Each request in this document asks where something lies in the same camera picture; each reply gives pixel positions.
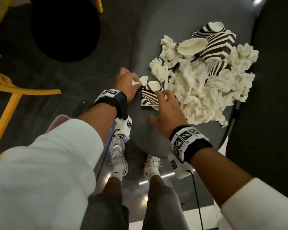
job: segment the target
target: grey pants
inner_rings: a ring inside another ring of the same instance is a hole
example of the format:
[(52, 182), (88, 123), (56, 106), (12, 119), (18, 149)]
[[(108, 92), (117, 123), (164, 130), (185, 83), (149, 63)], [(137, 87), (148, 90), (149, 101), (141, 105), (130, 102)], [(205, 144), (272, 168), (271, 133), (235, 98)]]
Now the grey pants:
[[(97, 194), (90, 199), (81, 230), (127, 230), (129, 210), (114, 198)], [(143, 230), (188, 230), (179, 199), (168, 186), (148, 194)]]

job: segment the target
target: white sweatshirt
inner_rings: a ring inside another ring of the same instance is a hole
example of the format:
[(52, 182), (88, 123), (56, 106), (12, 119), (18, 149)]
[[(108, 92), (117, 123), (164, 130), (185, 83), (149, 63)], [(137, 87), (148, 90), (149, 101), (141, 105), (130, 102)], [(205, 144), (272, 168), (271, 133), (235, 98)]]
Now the white sweatshirt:
[[(78, 230), (104, 150), (98, 133), (71, 119), (0, 157), (0, 229)], [(221, 212), (233, 229), (288, 230), (288, 198), (254, 178)]]

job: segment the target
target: wristband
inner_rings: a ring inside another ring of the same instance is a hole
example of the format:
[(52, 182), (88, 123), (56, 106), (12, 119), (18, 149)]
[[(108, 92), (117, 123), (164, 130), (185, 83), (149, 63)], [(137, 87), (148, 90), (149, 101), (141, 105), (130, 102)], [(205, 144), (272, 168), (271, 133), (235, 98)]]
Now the wristband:
[(196, 128), (182, 125), (175, 128), (170, 136), (171, 151), (181, 161), (190, 163), (191, 158), (201, 149), (212, 148), (209, 139)]
[(104, 90), (95, 100), (95, 104), (98, 103), (106, 103), (116, 108), (116, 118), (126, 120), (128, 118), (127, 115), (127, 97), (126, 95), (116, 89), (108, 89)]

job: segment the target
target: grey table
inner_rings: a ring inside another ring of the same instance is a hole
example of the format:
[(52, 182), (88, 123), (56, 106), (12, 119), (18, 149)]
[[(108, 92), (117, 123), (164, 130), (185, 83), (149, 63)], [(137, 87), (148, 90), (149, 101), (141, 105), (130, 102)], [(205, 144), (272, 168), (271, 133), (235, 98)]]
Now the grey table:
[[(151, 0), (139, 23), (131, 54), (130, 70), (139, 77), (148, 76), (157, 80), (150, 72), (149, 63), (161, 53), (160, 40), (164, 35), (174, 42), (189, 39), (193, 32), (208, 22), (220, 21), (225, 28), (237, 35), (236, 44), (250, 43), (256, 11), (252, 0)], [(232, 107), (224, 115), (228, 120)], [(153, 129), (148, 116), (158, 115), (151, 107), (141, 107), (141, 92), (129, 103), (128, 114), (132, 118), (130, 138), (144, 152), (167, 158), (170, 142)], [(197, 125), (212, 145), (218, 148), (226, 128), (216, 121)]]

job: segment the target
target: white sneaker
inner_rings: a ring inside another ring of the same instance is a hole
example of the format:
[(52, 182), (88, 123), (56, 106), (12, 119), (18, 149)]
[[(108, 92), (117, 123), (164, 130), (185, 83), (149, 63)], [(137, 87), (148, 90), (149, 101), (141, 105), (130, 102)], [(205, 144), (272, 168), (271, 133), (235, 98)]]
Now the white sneaker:
[(113, 164), (113, 166), (122, 163), (124, 165), (123, 177), (126, 176), (128, 173), (129, 166), (124, 156), (125, 151), (124, 140), (114, 136), (110, 142), (109, 149), (111, 154), (111, 163)]
[(150, 177), (150, 172), (149, 172), (150, 167), (156, 167), (157, 169), (159, 169), (160, 158), (152, 156), (152, 155), (147, 155), (146, 163), (145, 163), (144, 170), (143, 170), (144, 176), (147, 179), (149, 179)]

